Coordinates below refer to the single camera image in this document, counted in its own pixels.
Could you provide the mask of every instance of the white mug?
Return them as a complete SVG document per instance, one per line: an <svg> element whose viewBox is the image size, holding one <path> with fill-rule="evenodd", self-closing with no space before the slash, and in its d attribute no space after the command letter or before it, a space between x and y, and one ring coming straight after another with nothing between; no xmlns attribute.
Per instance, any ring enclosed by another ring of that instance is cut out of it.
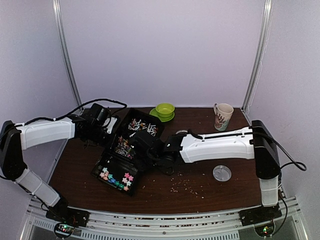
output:
<svg viewBox="0 0 320 240"><path fill-rule="evenodd" d="M213 110L215 113L214 127L218 131L226 130L229 120L234 113L234 108L226 103L215 103L213 105Z"/></svg>

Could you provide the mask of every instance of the green saucer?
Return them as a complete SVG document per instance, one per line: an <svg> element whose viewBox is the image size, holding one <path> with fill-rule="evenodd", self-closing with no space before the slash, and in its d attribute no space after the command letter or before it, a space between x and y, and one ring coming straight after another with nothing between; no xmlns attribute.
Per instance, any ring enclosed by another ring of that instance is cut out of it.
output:
<svg viewBox="0 0 320 240"><path fill-rule="evenodd" d="M175 113L173 113L170 117L160 117L158 116L158 112L156 110L156 108L152 109L149 114L151 116L157 117L158 119L161 120L161 122L165 123L165 122L169 122L170 120L172 120L175 117Z"/></svg>

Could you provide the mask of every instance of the black box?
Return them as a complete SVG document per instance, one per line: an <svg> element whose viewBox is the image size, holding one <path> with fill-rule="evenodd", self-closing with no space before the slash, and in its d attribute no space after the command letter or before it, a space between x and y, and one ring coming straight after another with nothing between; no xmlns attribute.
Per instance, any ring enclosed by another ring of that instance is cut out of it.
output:
<svg viewBox="0 0 320 240"><path fill-rule="evenodd" d="M165 126L157 117L131 108L115 131L113 142L107 147L91 174L130 196L134 194L141 170L138 158L128 139L137 131L147 130L152 136L160 137Z"/></svg>

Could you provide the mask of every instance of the dark brown tabletop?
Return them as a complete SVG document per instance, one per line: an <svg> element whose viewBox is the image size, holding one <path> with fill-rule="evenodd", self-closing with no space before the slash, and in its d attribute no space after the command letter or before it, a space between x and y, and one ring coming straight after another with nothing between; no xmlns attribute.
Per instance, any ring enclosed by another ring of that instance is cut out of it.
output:
<svg viewBox="0 0 320 240"><path fill-rule="evenodd" d="M151 108L138 108L148 113ZM123 117L127 110L119 112ZM162 140L178 130L192 129L197 134L216 133L212 108L176 108L175 118L165 123ZM247 127L240 109L235 109L227 131ZM133 214L203 213L261 204L259 179L253 159L215 159L175 167L172 176L158 170L144 174L133 196L109 186L90 173L103 152L102 147L88 147L79 139L67 143L50 184L73 207ZM230 168L227 182L214 179L217 165Z"/></svg>

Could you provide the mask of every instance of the white wall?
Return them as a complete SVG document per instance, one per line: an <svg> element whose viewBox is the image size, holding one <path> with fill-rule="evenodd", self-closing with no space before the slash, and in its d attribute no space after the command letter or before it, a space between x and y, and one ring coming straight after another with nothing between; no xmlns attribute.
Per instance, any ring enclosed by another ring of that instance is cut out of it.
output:
<svg viewBox="0 0 320 240"><path fill-rule="evenodd" d="M241 106L264 0L61 0L81 99Z"/></svg>
<svg viewBox="0 0 320 240"><path fill-rule="evenodd" d="M50 0L0 0L0 125L56 117L76 106ZM30 148L24 160L46 179L62 142ZM16 240L30 198L0 179L0 235Z"/></svg>
<svg viewBox="0 0 320 240"><path fill-rule="evenodd" d="M283 170L283 185L297 196L314 240L320 228L320 1L277 0L262 72L249 117L261 119L307 172ZM281 157L281 164L287 162Z"/></svg>

